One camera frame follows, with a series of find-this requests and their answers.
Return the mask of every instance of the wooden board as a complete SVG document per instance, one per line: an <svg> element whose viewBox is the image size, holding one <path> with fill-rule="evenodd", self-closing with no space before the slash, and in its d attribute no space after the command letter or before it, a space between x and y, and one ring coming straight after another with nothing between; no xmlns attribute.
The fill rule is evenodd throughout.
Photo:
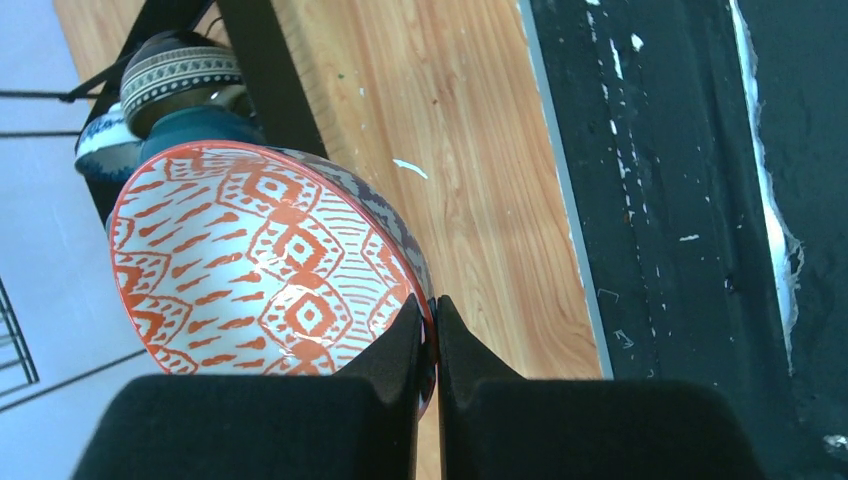
<svg viewBox="0 0 848 480"><path fill-rule="evenodd" d="M116 58L141 4L55 2L81 78ZM403 215L437 293L519 373L599 377L514 0L274 4L330 157ZM222 22L211 36L225 39ZM440 477L435 403L420 426L423 479Z"/></svg>

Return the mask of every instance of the blue patterned bowl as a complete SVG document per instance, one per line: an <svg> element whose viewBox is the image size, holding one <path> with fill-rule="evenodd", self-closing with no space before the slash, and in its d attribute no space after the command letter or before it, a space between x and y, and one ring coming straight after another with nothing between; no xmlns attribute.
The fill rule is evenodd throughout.
<svg viewBox="0 0 848 480"><path fill-rule="evenodd" d="M96 181L124 182L138 165L141 140L124 121L120 104L94 119L77 142L74 168Z"/></svg>

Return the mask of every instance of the black metal frame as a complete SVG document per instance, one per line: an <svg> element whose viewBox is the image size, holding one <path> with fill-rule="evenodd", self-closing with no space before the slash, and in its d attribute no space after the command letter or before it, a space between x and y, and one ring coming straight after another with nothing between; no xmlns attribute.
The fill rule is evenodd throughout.
<svg viewBox="0 0 848 480"><path fill-rule="evenodd" d="M12 302L6 294L3 281L0 280L0 318L6 328L6 334L0 336L0 350L11 348L14 350L16 360L0 364L0 370L8 368L19 368L23 374L24 382L10 387L0 386L0 397L16 392L30 385L38 383L38 372L35 363L27 348L26 340L18 324L18 317L12 308Z"/></svg>

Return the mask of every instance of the black panel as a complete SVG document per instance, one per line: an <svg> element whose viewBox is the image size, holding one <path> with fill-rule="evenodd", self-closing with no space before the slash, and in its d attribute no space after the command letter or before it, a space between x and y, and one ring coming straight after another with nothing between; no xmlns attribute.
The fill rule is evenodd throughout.
<svg viewBox="0 0 848 480"><path fill-rule="evenodd" d="M531 2L614 374L718 391L809 472L729 4L598 3Z"/></svg>
<svg viewBox="0 0 848 480"><path fill-rule="evenodd" d="M804 249L791 337L798 416L818 439L848 435L848 3L740 3L759 59L766 166ZM848 462L848 446L827 449Z"/></svg>

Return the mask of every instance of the white floor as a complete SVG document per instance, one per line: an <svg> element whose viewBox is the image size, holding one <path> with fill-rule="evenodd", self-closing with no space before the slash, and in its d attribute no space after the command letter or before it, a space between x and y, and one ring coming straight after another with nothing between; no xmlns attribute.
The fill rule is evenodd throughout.
<svg viewBox="0 0 848 480"><path fill-rule="evenodd" d="M25 8L0 2L0 89L76 86L51 0ZM0 99L0 131L75 130L87 114L85 102ZM114 394L159 372L142 355L9 408L142 349L112 280L105 233L73 169L73 147L73 138L0 139L0 279L40 377L0 396L4 480L69 477Z"/></svg>

